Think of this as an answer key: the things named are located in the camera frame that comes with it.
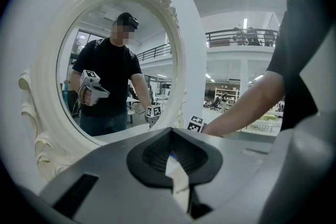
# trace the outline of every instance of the man in black t-shirt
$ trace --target man in black t-shirt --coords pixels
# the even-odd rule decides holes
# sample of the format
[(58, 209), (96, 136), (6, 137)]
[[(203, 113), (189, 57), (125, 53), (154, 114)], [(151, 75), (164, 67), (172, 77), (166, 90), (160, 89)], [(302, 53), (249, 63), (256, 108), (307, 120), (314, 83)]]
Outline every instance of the man in black t-shirt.
[(334, 19), (332, 0), (287, 0), (287, 11), (265, 75), (202, 132), (221, 136), (244, 128), (284, 96), (281, 130), (293, 128), (302, 119), (317, 113), (300, 72), (320, 47)]
[(93, 40), (86, 44), (73, 66), (71, 86), (78, 93), (83, 70), (94, 71), (100, 77), (100, 84), (110, 92), (108, 98), (99, 99), (89, 106), (91, 92), (81, 99), (80, 127), (89, 135), (97, 136), (127, 128), (128, 80), (147, 109), (151, 105), (146, 81), (142, 75), (135, 54), (125, 46), (138, 27), (137, 20), (129, 13), (119, 15), (113, 22), (111, 36)]

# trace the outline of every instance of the white column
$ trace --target white column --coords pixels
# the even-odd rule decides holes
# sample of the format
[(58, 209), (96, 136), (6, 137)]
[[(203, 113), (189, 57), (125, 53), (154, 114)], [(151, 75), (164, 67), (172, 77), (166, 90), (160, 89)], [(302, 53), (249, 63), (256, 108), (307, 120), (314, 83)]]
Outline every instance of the white column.
[(248, 60), (242, 59), (240, 61), (240, 93), (239, 96), (242, 96), (243, 93), (247, 90), (248, 85)]

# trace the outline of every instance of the black t-shirt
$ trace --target black t-shirt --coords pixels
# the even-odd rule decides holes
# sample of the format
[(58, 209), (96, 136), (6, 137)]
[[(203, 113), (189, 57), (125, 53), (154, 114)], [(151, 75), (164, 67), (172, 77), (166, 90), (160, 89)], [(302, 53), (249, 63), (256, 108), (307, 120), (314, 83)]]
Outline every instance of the black t-shirt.
[(300, 72), (320, 47), (333, 19), (329, 0), (287, 0), (287, 11), (267, 69), (282, 75), (285, 81), (282, 130), (293, 128), (317, 112)]
[(126, 46), (112, 45), (109, 38), (96, 45), (93, 40), (80, 52), (73, 70), (92, 70), (100, 77), (99, 83), (110, 92), (108, 98), (98, 100), (94, 106), (82, 104), (87, 116), (113, 117), (125, 113), (128, 95), (128, 80), (133, 74), (141, 74), (139, 61)]

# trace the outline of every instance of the balcony railing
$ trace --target balcony railing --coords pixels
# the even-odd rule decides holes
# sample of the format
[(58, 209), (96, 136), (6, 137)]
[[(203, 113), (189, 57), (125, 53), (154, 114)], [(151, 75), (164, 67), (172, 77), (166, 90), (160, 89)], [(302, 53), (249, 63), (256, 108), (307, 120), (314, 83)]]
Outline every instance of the balcony railing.
[[(222, 46), (274, 47), (279, 33), (269, 29), (228, 29), (205, 33), (208, 48)], [(170, 43), (160, 45), (137, 55), (139, 61), (172, 54)]]
[(208, 48), (222, 46), (274, 47), (278, 31), (269, 29), (227, 29), (205, 33)]
[(139, 61), (144, 61), (144, 60), (148, 60), (150, 58), (155, 58), (158, 56), (166, 56), (166, 55), (170, 55), (172, 54), (172, 48), (170, 46), (170, 43), (166, 43), (163, 45), (160, 45), (158, 47), (155, 47), (153, 49), (144, 51), (137, 56)]

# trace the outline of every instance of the jeans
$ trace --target jeans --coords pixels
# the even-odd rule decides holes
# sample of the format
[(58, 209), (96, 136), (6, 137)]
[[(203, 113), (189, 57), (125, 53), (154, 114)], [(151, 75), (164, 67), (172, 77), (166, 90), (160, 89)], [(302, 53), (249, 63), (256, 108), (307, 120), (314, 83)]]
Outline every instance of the jeans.
[(127, 128), (127, 112), (112, 118), (91, 117), (81, 113), (80, 127), (91, 136), (120, 132)]

